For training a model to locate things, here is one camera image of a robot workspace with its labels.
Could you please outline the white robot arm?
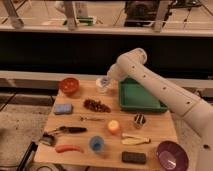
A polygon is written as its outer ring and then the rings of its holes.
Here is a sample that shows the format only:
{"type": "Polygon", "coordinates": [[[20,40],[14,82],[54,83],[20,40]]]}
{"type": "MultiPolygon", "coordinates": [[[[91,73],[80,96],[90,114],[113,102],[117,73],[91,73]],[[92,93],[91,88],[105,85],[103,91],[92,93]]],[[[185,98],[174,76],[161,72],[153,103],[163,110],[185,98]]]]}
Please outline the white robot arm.
{"type": "Polygon", "coordinates": [[[145,50],[135,48],[121,54],[107,76],[117,81],[127,76],[133,78],[178,114],[201,137],[196,171],[210,171],[213,169],[213,106],[146,68],[146,61],[145,50]]]}

